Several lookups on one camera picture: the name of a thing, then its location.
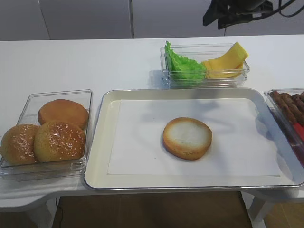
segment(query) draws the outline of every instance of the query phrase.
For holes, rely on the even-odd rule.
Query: table leg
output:
[[[246,192],[241,192],[247,213],[253,228],[266,228],[264,217],[274,206],[274,203],[266,202]]]
[[[52,228],[56,210],[56,198],[53,198],[26,213],[38,228]]]

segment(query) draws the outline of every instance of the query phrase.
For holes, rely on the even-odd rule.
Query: hamburger bun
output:
[[[41,125],[48,121],[64,121],[85,129],[89,113],[81,105],[69,100],[55,100],[46,103],[38,112],[38,121]]]
[[[35,135],[40,127],[21,124],[9,129],[1,140],[0,153],[11,165],[33,164],[38,162],[34,155]]]
[[[211,145],[212,131],[203,122],[187,117],[171,120],[163,131],[163,145],[172,154],[187,160],[202,157]]]
[[[85,133],[78,126],[49,121],[38,130],[34,151],[40,162],[79,159],[84,154]]]

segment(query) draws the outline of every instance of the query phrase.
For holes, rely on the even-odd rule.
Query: wooden floor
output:
[[[239,192],[62,197],[62,228],[251,228]],[[59,228],[57,210],[53,228]],[[277,204],[268,228],[303,228],[304,204]],[[25,213],[0,213],[1,228],[35,228]]]

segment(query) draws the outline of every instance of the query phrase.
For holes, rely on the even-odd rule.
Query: lettuce leaf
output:
[[[165,55],[169,70],[176,71],[172,74],[173,79],[204,79],[204,73],[189,73],[189,71],[204,71],[206,67],[203,63],[198,63],[194,59],[179,56],[171,49],[171,43],[166,41]]]

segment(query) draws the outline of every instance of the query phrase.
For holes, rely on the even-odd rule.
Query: white table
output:
[[[173,44],[239,41],[249,53],[251,68],[244,87],[261,93],[304,87],[304,35],[0,42],[0,137],[16,124],[32,93],[91,89],[95,119],[107,91],[166,88],[160,72],[165,40]],[[88,190],[79,176],[27,182],[0,179],[0,211],[33,209],[59,196],[109,193]],[[250,193],[258,196],[249,209],[257,226],[271,203],[304,201],[304,189]]]

